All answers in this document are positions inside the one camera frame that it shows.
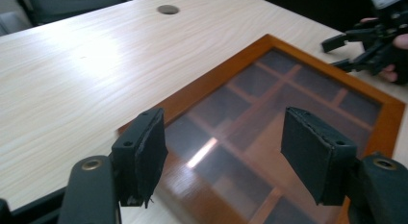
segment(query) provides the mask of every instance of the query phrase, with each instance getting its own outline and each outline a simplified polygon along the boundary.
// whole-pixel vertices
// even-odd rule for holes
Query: wooden table
[[[65,186],[78,160],[110,153],[119,127],[265,34],[326,62],[361,53],[322,53],[338,33],[262,0],[136,0],[0,37],[0,195],[15,209]],[[353,75],[408,102],[407,87]]]

